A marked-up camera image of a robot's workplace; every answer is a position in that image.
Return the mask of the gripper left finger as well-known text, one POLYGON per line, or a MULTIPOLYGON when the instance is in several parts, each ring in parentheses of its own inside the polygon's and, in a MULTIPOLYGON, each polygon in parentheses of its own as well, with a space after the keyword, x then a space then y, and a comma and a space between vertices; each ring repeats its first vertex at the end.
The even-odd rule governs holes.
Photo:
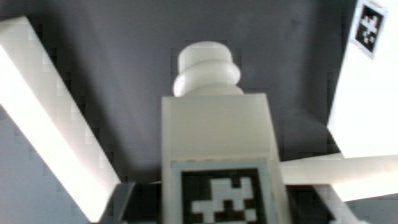
POLYGON ((122 183, 104 213, 104 224, 163 224, 161 204, 161 183, 122 183))

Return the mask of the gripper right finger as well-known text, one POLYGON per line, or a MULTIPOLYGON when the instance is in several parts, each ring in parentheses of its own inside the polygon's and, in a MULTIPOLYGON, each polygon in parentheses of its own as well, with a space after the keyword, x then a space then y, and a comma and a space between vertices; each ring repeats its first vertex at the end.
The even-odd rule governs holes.
POLYGON ((294 224, 370 224, 330 185, 289 185, 287 190, 294 224))

